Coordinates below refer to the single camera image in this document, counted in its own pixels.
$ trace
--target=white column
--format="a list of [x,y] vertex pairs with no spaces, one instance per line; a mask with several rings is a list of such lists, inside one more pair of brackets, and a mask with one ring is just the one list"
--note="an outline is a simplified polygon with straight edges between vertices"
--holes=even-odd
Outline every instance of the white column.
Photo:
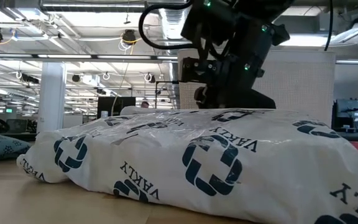
[[67,71],[64,63],[42,64],[37,132],[63,128]]

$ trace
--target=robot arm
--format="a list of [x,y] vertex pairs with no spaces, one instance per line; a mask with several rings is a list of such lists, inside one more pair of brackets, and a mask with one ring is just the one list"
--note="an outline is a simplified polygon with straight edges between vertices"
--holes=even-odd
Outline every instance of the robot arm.
[[[190,0],[182,6],[154,5],[140,17],[139,32],[146,43],[158,49],[198,50],[199,58],[183,59],[180,81],[206,84],[195,93],[200,108],[275,108],[274,101],[253,90],[252,85],[264,74],[262,65],[270,46],[290,39],[284,25],[276,26],[272,21],[293,1]],[[146,38],[143,20],[151,10],[189,6],[192,8],[181,35],[192,44],[160,46]],[[217,53],[214,44],[224,42],[224,50]],[[215,60],[208,60],[209,54]]]

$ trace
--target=wooden table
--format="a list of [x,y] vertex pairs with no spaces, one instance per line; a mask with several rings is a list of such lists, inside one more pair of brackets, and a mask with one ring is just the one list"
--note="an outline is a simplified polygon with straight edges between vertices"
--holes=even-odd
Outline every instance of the wooden table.
[[86,191],[72,182],[45,184],[0,161],[0,224],[242,223],[188,210]]

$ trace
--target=ceiling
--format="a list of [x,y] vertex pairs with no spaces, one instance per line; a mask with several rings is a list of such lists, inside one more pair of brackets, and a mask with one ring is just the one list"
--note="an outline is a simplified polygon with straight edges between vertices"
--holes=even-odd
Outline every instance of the ceiling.
[[[135,9],[122,7],[127,4],[140,5],[144,1],[43,1],[42,4],[116,4],[115,10],[108,12],[78,12],[77,7],[63,10],[55,7],[53,11],[43,12],[38,1],[16,0],[16,8],[7,10],[0,8],[0,27],[6,44],[0,45],[0,53],[10,54],[98,54],[98,55],[168,55],[163,50],[155,50],[139,40],[127,50],[122,49],[121,35],[127,29],[136,30],[138,37],[138,21],[140,13]],[[152,2],[174,2],[160,0]],[[294,6],[276,20],[276,24],[285,24],[291,34],[322,33],[320,15],[325,14],[328,1],[296,0]],[[358,0],[341,1],[336,5],[338,11],[346,9],[347,14],[341,14],[338,29],[349,25],[346,16],[352,19],[350,12],[358,10]],[[154,40],[164,38],[162,18],[158,14],[149,14],[144,23],[146,35]],[[321,50],[321,47],[279,46],[276,49],[291,50]],[[332,48],[338,58],[358,58],[358,46]],[[23,113],[36,113],[39,99],[39,85],[23,82],[21,73],[30,75],[42,81],[42,64],[31,60],[0,59],[0,107],[26,105],[31,102],[32,108],[19,106]],[[172,71],[169,63],[124,63],[124,62],[65,62],[67,68],[67,113],[79,112],[94,114],[96,103],[94,98],[99,96],[96,86],[83,82],[73,82],[74,75],[97,75],[100,78],[99,88],[112,88],[112,95],[136,96],[138,103],[143,98],[154,105],[155,84],[145,81],[145,75],[153,74],[157,81],[171,81]],[[175,93],[170,85],[165,85],[158,96],[159,108],[176,108]]]

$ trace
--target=plastic bag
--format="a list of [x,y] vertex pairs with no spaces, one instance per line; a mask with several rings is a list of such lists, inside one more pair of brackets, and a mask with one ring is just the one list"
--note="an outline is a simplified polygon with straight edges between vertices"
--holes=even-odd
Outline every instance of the plastic bag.
[[358,150],[294,111],[186,110],[38,135],[29,175],[260,223],[358,224]]

